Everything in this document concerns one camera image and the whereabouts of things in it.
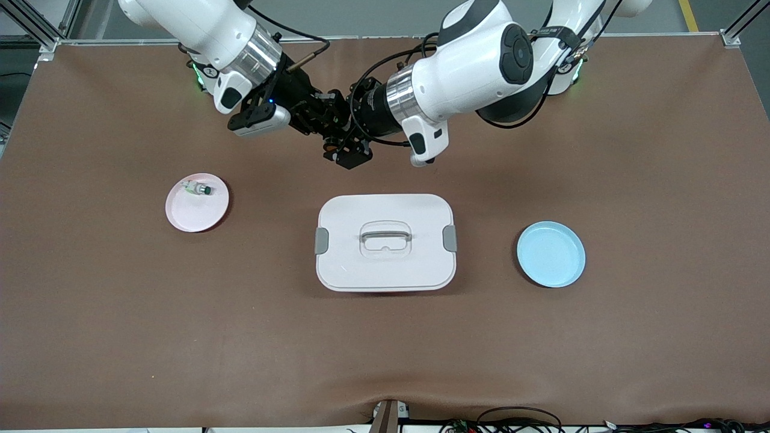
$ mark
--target plate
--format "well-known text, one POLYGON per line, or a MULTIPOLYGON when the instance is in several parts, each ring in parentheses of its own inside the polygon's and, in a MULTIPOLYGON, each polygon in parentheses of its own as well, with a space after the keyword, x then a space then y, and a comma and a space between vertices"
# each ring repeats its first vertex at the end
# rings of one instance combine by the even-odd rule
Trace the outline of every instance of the plate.
POLYGON ((585 249, 574 231, 564 224, 541 221, 519 237, 516 255, 521 269, 545 287, 566 287, 580 278, 585 268, 585 249))
POLYGON ((224 217, 230 202, 227 185, 217 176, 197 173, 185 176, 166 197, 166 216, 171 225, 183 232, 200 232, 214 227, 224 217), (198 196, 185 191, 182 182, 195 180, 211 186, 210 196, 198 196))

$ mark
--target container lid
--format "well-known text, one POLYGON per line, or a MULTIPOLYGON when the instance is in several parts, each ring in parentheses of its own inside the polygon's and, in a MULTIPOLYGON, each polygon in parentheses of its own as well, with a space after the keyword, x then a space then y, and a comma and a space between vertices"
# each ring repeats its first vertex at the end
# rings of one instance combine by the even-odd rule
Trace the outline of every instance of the container lid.
POLYGON ((432 194, 338 196, 316 230, 316 272, 331 290, 436 290, 454 277, 452 209, 432 194))
POLYGON ((585 268, 585 249, 578 235, 553 221, 527 227, 519 237, 516 254, 521 269, 545 287, 568 286, 585 268))

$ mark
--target white container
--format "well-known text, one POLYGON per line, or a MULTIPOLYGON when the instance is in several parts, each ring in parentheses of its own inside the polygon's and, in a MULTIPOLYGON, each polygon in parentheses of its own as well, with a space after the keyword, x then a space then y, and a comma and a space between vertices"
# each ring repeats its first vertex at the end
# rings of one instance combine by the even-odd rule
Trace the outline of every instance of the white container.
POLYGON ((340 292, 440 289, 457 268, 452 209, 432 194, 338 196, 316 229, 316 273, 340 292))

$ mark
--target black joint cap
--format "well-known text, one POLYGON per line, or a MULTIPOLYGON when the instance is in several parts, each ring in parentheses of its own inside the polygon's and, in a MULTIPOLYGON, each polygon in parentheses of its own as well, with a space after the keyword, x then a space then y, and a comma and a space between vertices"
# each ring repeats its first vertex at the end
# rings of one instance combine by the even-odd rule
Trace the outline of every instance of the black joint cap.
POLYGON ((510 24, 500 41, 500 73, 510 84, 524 84, 532 76, 532 44, 520 26, 510 24))
POLYGON ((425 153, 425 137, 420 133, 414 133, 409 136, 409 144, 417 155, 425 153))
POLYGON ((223 106, 225 106, 227 109, 231 109, 238 101, 240 101, 243 98, 243 96, 238 93, 237 90, 235 90, 232 87, 228 87, 225 89, 225 92, 222 94, 222 100, 220 101, 223 106))

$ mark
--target floor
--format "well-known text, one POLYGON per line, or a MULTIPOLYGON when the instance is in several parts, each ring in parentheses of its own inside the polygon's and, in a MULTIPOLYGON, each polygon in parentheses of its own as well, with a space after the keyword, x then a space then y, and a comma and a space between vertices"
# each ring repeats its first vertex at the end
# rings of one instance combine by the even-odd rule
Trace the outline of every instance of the floor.
MULTIPOLYGON (((725 17, 737 18, 753 3, 751 0, 689 0, 702 32, 718 31, 728 23, 725 17)), ((765 111, 770 113, 770 10, 760 14, 741 33, 741 52, 752 73, 765 111)))
MULTIPOLYGON (((263 11, 281 22, 287 22, 307 32, 326 36, 413 36, 432 32, 444 13, 458 0, 409 2, 398 0, 336 0, 318 8, 314 0, 265 2, 263 11), (297 15, 294 11, 312 10, 313 14, 297 15)), ((549 2, 540 0, 505 0, 514 19, 526 29, 538 27, 548 10, 549 2)), ((69 0, 31 0, 46 18, 59 25, 69 0)), ((616 18, 609 33, 686 32, 688 23, 682 4, 688 0, 655 0, 650 8, 635 18, 616 18)), ((689 0, 695 24, 700 31, 718 31, 727 26, 751 4, 750 0, 689 0)), ((0 14, 0 74, 31 73, 37 53, 35 48, 8 46, 21 29, 0 14)), ((72 39, 169 39, 162 30, 144 29, 130 22, 116 0, 82 0, 70 30, 72 39)), ((770 112, 770 12, 760 15, 741 35, 746 63, 755 85, 770 112)), ((0 78, 0 122, 12 126, 21 103, 28 77, 0 78)))

